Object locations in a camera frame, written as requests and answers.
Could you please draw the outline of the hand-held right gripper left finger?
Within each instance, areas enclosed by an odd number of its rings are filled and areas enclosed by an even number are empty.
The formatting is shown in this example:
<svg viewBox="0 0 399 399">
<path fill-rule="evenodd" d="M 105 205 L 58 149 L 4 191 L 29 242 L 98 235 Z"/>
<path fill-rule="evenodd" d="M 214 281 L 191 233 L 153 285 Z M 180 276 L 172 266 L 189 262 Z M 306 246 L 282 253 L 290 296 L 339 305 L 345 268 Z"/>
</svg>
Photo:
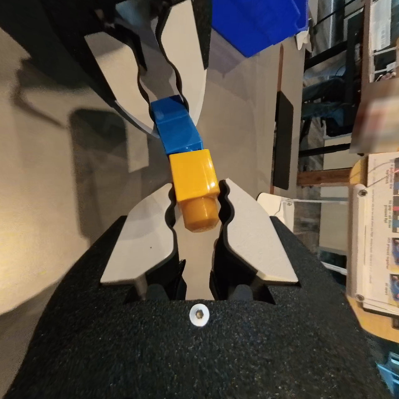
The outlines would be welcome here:
<svg viewBox="0 0 399 399">
<path fill-rule="evenodd" d="M 144 298 L 151 284 L 177 277 L 176 196 L 167 183 L 127 215 L 101 277 L 102 285 L 133 284 Z"/>
</svg>

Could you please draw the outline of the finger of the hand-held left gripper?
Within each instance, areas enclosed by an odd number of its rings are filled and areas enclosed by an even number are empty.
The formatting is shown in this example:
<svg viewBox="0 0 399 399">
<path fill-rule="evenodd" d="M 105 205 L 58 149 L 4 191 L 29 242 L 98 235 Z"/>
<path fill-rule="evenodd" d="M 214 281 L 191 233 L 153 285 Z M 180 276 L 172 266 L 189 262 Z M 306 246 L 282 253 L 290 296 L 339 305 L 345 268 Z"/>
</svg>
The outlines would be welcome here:
<svg viewBox="0 0 399 399">
<path fill-rule="evenodd" d="M 84 39 L 112 91 L 116 108 L 140 130 L 160 138 L 133 49 L 106 32 L 92 33 Z"/>
<path fill-rule="evenodd" d="M 193 2 L 163 2 L 155 35 L 162 55 L 174 71 L 183 105 L 197 125 L 205 95 L 207 67 L 203 62 Z"/>
</svg>

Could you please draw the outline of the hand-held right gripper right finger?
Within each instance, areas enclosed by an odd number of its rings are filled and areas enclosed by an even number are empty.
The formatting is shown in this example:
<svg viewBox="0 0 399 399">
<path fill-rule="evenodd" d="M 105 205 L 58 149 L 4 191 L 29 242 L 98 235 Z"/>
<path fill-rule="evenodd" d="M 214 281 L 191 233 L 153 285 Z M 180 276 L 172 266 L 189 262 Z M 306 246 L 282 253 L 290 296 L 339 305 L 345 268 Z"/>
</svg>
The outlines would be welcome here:
<svg viewBox="0 0 399 399">
<path fill-rule="evenodd" d="M 212 258 L 212 293 L 248 286 L 269 293 L 269 286 L 299 287 L 272 219 L 261 205 L 227 178 L 219 182 L 221 229 Z"/>
</svg>

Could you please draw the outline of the blue plastic bin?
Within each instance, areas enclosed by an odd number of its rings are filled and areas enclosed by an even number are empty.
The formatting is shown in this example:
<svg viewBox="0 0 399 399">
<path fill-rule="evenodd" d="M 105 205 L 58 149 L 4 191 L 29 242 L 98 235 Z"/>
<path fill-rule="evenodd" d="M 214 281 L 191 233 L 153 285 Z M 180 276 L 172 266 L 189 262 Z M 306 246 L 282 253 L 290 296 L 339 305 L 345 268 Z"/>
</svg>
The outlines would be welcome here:
<svg viewBox="0 0 399 399">
<path fill-rule="evenodd" d="M 307 30 L 307 0 L 213 0 L 212 28 L 249 58 Z"/>
</svg>

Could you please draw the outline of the yellow mega block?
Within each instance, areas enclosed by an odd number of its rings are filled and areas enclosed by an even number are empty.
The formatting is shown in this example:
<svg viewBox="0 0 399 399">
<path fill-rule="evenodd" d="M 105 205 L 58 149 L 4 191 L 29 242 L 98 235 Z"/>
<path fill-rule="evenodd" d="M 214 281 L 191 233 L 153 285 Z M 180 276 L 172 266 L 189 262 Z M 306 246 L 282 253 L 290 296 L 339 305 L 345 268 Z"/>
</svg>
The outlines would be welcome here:
<svg viewBox="0 0 399 399">
<path fill-rule="evenodd" d="M 198 233 L 216 227 L 220 189 L 209 150 L 171 154 L 169 162 L 185 228 Z"/>
</svg>

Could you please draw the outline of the black rubber strip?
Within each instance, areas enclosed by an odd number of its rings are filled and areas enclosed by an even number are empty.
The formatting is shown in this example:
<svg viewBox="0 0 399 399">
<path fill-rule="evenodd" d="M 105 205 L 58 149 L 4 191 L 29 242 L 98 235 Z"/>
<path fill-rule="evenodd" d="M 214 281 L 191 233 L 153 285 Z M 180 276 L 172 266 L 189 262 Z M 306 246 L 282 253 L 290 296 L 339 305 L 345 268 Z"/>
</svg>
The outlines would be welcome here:
<svg viewBox="0 0 399 399">
<path fill-rule="evenodd" d="M 272 186 L 288 190 L 291 168 L 293 105 L 282 91 L 277 92 Z"/>
</svg>

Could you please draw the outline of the white crumpled paper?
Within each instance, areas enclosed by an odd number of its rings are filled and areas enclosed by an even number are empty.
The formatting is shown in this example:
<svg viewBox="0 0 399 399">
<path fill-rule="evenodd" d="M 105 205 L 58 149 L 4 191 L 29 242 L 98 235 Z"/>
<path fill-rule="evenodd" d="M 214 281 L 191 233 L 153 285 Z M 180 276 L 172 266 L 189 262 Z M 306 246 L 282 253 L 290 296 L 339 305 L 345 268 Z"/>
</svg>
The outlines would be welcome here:
<svg viewBox="0 0 399 399">
<path fill-rule="evenodd" d="M 295 42 L 296 42 L 298 51 L 300 51 L 303 46 L 306 46 L 307 44 L 309 44 L 310 43 L 309 28 L 307 30 L 298 32 L 295 35 Z"/>
</svg>

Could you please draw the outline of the printed instruction sheet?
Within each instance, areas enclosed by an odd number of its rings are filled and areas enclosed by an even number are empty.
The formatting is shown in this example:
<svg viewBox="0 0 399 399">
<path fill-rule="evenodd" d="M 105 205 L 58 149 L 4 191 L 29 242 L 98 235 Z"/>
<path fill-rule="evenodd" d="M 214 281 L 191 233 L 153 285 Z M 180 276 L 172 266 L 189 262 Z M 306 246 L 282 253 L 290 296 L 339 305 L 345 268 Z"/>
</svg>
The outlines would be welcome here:
<svg viewBox="0 0 399 399">
<path fill-rule="evenodd" d="M 363 307 L 398 319 L 399 155 L 368 157 Z"/>
</svg>

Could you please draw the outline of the brown top desk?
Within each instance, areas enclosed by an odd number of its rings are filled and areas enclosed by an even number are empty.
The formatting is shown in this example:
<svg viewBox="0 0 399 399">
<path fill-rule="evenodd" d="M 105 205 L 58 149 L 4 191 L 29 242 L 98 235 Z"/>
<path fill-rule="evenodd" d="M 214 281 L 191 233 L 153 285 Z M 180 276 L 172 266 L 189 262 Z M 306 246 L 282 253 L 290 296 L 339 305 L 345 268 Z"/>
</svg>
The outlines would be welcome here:
<svg viewBox="0 0 399 399">
<path fill-rule="evenodd" d="M 307 86 L 302 91 L 302 130 L 300 143 L 309 134 L 313 119 L 326 123 L 328 137 L 351 134 L 355 125 L 361 96 L 361 67 L 356 66 L 356 46 L 362 54 L 363 16 L 349 19 L 347 40 L 324 52 L 305 59 L 304 72 L 328 59 L 346 53 L 345 72 L 323 82 Z"/>
</svg>

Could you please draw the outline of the wooden post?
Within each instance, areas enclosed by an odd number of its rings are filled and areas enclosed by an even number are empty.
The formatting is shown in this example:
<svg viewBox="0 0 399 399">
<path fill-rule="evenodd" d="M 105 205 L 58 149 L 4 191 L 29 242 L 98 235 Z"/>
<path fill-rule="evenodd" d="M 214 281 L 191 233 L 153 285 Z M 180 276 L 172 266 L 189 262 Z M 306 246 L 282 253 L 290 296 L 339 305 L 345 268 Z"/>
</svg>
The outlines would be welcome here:
<svg viewBox="0 0 399 399">
<path fill-rule="evenodd" d="M 350 184 L 351 168 L 303 171 L 297 174 L 299 187 L 334 187 Z"/>
</svg>

